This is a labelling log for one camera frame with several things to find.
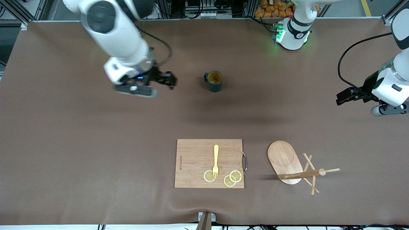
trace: cutting board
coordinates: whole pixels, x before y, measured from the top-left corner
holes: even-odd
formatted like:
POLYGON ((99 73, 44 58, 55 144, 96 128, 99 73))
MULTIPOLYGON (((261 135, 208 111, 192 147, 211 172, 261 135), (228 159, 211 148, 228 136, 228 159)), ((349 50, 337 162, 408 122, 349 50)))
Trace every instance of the cutting board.
POLYGON ((225 188, 224 178, 231 171, 241 172, 242 179, 232 189, 244 188, 242 165, 243 142, 240 139, 178 139, 176 150, 176 188, 225 188), (203 174, 214 165, 213 147, 219 145, 219 175, 213 182, 203 174))
POLYGON ((303 167, 294 148, 287 142, 279 140, 272 143, 267 150, 268 160, 278 178, 289 185, 295 185, 301 179, 284 180, 280 175, 303 172, 303 167))

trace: dark green mug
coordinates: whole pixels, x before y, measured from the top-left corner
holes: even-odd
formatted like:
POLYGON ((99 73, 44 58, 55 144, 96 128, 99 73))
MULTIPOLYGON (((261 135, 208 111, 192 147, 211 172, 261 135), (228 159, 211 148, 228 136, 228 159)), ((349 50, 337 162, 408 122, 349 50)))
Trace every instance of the dark green mug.
POLYGON ((219 71, 211 71, 204 74, 204 81, 207 82, 209 90, 219 92, 222 90, 223 74, 219 71))

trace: cutting board handle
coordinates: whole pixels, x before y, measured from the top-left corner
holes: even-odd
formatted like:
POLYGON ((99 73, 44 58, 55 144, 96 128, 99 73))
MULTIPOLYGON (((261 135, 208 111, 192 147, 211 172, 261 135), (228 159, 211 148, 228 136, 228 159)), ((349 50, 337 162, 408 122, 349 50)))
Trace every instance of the cutting board handle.
POLYGON ((243 158, 242 158, 241 164, 243 166, 243 175, 245 175, 247 171, 247 156, 246 154, 244 154, 244 152, 243 152, 243 158))

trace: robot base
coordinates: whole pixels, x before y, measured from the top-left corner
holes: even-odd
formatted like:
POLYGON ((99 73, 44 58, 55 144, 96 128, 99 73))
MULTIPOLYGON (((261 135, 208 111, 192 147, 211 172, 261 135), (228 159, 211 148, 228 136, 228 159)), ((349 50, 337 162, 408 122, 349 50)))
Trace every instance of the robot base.
POLYGON ((274 25, 273 29, 274 31, 277 31, 277 34, 273 34, 273 40, 275 44, 280 44, 285 49, 298 50, 304 45, 304 43, 307 42, 310 32, 304 36, 305 38, 296 39, 294 35, 288 31, 287 25, 289 20, 290 18, 285 18, 284 20, 278 22, 277 25, 274 25))

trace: oval wooden board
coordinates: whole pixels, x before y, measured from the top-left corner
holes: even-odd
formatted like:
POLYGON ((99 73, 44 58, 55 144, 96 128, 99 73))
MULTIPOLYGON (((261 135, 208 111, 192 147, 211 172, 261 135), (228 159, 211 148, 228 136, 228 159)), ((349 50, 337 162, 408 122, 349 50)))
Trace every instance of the oval wooden board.
POLYGON ((280 178, 280 175, 303 171, 300 160, 290 144, 282 140, 272 143, 268 147, 267 156, 274 172, 282 182, 293 185, 301 181, 301 179, 282 180, 280 178))

